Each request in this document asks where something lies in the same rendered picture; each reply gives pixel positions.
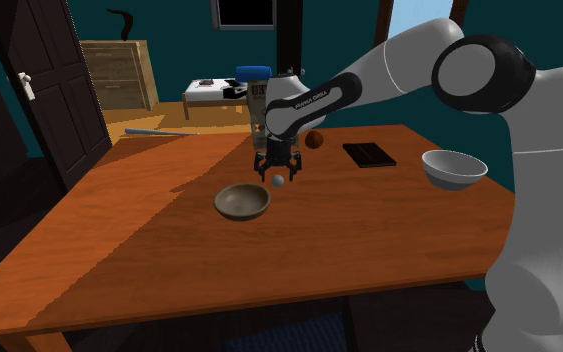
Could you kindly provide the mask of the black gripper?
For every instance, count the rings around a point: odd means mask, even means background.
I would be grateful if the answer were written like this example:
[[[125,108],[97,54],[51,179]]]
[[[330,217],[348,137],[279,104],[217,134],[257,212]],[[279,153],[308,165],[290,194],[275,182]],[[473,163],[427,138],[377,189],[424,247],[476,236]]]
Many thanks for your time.
[[[254,170],[265,181],[266,171],[271,165],[285,165],[289,169],[289,181],[302,169],[302,155],[299,151],[291,152],[292,140],[267,139],[267,151],[255,153]]]

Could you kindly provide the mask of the grey-brown bowl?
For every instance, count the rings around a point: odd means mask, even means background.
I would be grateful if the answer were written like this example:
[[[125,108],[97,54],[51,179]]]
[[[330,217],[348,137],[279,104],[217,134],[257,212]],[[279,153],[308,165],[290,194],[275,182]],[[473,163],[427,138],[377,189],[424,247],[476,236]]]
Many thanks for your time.
[[[261,216],[271,202],[270,192],[254,183],[235,183],[220,190],[213,200],[217,212],[232,221],[249,221]]]

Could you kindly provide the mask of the tall bottle with blue cap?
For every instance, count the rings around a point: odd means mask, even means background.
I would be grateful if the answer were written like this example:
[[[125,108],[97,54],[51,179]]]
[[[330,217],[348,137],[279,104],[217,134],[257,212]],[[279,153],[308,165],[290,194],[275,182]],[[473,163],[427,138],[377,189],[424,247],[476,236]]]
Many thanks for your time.
[[[266,89],[271,76],[269,66],[237,66],[235,71],[235,79],[247,84],[246,101],[255,150],[266,148]]]

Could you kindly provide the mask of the wooden table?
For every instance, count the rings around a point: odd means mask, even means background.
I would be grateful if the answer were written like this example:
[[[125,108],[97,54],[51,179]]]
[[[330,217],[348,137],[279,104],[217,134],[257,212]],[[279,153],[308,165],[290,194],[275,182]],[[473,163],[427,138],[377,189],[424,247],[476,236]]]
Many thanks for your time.
[[[431,143],[402,125],[326,129],[267,211],[223,218],[216,194],[257,182],[246,133],[119,141],[0,263],[0,343],[66,352],[70,330],[478,278],[513,194],[433,186]],[[396,166],[360,168],[344,143]]]

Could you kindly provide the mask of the dark brown flat book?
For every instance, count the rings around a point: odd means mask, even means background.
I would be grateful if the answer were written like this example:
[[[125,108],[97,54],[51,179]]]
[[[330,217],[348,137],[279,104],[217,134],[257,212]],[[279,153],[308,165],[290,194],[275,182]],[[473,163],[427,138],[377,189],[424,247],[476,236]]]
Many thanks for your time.
[[[397,165],[397,162],[374,142],[344,143],[342,147],[360,168]]]

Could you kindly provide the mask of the bed with white cover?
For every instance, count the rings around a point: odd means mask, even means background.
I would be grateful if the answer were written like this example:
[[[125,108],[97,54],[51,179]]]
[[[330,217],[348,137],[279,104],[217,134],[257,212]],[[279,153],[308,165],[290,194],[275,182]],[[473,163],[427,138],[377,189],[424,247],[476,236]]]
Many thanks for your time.
[[[245,106],[246,83],[233,78],[192,80],[182,94],[182,105],[186,120],[190,119],[192,107]]]

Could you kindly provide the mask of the grey baseball bat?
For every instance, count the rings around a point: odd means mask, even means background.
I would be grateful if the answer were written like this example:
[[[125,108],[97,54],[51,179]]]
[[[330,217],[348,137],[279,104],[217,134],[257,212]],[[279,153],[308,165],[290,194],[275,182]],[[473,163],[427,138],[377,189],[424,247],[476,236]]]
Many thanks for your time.
[[[172,132],[151,129],[125,128],[124,133],[127,135],[151,135],[151,136],[196,136],[198,132]]]

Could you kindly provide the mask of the white bowl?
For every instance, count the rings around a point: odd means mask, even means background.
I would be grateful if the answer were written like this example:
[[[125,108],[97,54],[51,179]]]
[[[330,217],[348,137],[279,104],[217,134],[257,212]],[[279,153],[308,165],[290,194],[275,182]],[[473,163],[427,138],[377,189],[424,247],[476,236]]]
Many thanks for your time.
[[[463,190],[488,172],[488,166],[483,161],[457,151],[430,150],[421,159],[429,182],[448,191]]]

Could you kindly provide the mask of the light wooden dresser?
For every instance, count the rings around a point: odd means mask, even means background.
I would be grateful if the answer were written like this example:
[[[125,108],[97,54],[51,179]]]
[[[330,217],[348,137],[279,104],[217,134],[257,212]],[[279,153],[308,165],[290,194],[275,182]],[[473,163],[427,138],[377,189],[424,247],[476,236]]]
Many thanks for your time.
[[[103,110],[146,109],[159,102],[146,40],[82,40]]]

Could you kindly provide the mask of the black curved figure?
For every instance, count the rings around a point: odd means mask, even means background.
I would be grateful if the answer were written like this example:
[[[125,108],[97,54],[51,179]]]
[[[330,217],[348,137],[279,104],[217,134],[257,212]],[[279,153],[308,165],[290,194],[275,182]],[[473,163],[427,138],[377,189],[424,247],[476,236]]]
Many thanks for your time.
[[[133,27],[134,18],[133,15],[127,11],[123,10],[115,10],[115,9],[106,9],[107,12],[115,15],[120,15],[123,18],[123,27],[120,32],[120,39],[122,41],[127,41],[129,38],[129,34]]]

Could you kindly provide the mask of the dark brown door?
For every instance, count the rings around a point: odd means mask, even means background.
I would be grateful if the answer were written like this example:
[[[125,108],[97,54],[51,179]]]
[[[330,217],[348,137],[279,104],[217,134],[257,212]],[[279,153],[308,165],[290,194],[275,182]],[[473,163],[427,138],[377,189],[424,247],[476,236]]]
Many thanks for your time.
[[[0,62],[60,187],[112,142],[67,0],[0,0]]]

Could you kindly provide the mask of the dark wall picture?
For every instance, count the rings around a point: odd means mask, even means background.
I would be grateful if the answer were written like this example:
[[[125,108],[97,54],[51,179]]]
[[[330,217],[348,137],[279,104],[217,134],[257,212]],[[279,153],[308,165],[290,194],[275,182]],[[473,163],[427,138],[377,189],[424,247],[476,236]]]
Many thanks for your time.
[[[274,30],[276,0],[210,0],[216,30]]]

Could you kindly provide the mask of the window with brown frame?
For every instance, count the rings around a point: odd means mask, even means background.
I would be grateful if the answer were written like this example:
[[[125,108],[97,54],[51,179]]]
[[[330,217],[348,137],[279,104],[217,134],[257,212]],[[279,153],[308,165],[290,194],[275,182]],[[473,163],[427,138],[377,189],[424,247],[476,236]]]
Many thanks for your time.
[[[470,0],[378,0],[373,46],[411,27],[436,18],[461,26]]]

